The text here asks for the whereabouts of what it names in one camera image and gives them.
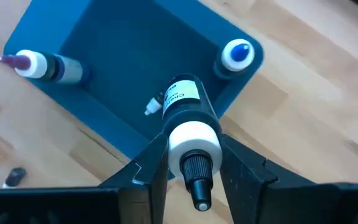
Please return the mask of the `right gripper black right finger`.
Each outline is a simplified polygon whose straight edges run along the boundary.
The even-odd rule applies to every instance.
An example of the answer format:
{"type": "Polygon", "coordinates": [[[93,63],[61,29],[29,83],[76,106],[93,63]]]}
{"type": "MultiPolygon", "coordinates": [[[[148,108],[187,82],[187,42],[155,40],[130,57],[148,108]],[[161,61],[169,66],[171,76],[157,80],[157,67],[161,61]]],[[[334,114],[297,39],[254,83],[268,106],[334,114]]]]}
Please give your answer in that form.
{"type": "Polygon", "coordinates": [[[221,135],[220,174],[234,224],[291,224],[283,211],[262,212],[264,190],[291,171],[268,160],[227,134],[221,135]]]}

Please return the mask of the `small dark red dropper bottle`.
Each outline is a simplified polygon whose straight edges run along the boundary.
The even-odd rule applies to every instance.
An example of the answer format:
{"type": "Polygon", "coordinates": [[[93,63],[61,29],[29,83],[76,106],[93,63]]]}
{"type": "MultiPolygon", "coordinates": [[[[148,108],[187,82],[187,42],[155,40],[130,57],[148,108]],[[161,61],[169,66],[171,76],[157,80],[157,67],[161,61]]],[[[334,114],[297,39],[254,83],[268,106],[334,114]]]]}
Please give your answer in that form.
{"type": "Polygon", "coordinates": [[[144,114],[146,116],[156,113],[158,110],[163,108],[165,98],[165,92],[160,91],[156,93],[151,100],[148,102],[144,114]]]}

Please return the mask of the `large black tip bottle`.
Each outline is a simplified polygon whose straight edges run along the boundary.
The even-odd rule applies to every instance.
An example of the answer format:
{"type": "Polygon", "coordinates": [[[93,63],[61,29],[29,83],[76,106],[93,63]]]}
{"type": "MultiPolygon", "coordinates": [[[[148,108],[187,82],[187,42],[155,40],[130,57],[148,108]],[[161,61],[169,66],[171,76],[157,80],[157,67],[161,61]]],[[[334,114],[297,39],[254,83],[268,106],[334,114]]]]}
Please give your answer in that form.
{"type": "Polygon", "coordinates": [[[195,209],[211,208],[213,175],[219,171],[222,133],[201,80],[190,73],[175,75],[163,102],[163,133],[168,137],[168,166],[184,180],[195,209]]]}

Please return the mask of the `teal plastic bin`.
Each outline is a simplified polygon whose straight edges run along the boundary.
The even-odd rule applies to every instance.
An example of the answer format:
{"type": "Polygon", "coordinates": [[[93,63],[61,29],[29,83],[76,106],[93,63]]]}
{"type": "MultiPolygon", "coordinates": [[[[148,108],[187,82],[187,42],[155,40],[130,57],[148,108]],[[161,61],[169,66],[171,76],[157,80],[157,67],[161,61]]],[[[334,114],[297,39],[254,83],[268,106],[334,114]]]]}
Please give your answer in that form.
{"type": "Polygon", "coordinates": [[[37,81],[36,87],[128,158],[162,130],[162,114],[145,115],[150,99],[175,75],[203,83],[222,116],[261,66],[261,43],[198,0],[32,0],[4,46],[84,63],[84,86],[37,81]],[[244,39],[255,56],[232,80],[213,70],[224,46],[244,39]]]}

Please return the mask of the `large purple tip bottle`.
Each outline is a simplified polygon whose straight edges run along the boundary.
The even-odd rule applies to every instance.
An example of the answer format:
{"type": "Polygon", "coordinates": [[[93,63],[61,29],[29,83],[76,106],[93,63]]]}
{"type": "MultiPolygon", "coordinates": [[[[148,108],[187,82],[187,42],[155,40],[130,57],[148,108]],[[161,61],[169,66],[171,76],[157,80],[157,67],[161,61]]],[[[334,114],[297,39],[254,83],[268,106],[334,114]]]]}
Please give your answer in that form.
{"type": "Polygon", "coordinates": [[[24,78],[45,82],[76,85],[85,83],[90,77],[83,63],[58,54],[23,49],[16,54],[0,55],[0,62],[24,78]]]}

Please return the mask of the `small grey cap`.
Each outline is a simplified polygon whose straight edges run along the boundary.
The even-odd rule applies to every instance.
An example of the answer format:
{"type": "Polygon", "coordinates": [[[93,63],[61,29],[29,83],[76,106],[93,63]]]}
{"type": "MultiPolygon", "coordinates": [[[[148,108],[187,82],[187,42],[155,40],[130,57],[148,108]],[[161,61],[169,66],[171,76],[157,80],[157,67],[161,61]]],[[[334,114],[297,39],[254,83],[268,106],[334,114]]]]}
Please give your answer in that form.
{"type": "Polygon", "coordinates": [[[26,176],[27,172],[23,167],[15,167],[11,169],[9,175],[5,179],[2,188],[3,189],[15,189],[26,176]]]}

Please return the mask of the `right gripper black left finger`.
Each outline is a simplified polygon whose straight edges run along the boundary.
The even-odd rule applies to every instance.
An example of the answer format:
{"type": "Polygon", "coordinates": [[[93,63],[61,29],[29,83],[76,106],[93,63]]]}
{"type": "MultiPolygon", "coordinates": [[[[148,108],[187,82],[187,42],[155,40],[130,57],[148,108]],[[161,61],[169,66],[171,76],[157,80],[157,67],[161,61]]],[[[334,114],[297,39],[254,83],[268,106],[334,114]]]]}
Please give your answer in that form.
{"type": "Polygon", "coordinates": [[[107,224],[163,224],[168,180],[168,140],[159,134],[99,186],[107,198],[100,219],[107,224]]]}

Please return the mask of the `large blue tip bottle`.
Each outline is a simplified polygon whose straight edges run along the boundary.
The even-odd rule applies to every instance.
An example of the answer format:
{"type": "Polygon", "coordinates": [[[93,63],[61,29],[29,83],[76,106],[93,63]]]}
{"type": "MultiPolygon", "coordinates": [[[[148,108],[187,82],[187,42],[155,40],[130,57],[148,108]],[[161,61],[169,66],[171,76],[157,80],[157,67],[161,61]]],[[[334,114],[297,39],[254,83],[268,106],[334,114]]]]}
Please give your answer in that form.
{"type": "Polygon", "coordinates": [[[243,75],[255,58],[254,46],[245,39],[229,41],[217,54],[214,73],[222,79],[233,79],[243,75]]]}

